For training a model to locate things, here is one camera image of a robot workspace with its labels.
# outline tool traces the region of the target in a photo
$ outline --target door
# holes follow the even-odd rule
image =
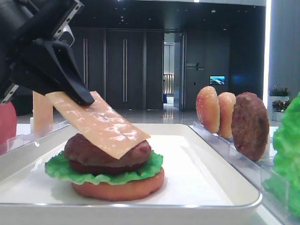
[[[143,32],[107,32],[107,102],[113,109],[143,108]]]
[[[75,38],[72,49],[81,78],[90,91],[97,91],[103,96],[103,31],[73,29],[72,32]]]
[[[147,32],[147,109],[163,109],[164,32]]]

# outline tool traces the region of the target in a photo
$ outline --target hamburger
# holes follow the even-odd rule
[[[106,201],[131,201],[159,190],[165,179],[163,157],[145,140],[120,159],[111,157],[82,134],[71,137],[64,150],[45,164],[45,172],[71,181],[80,195]]]

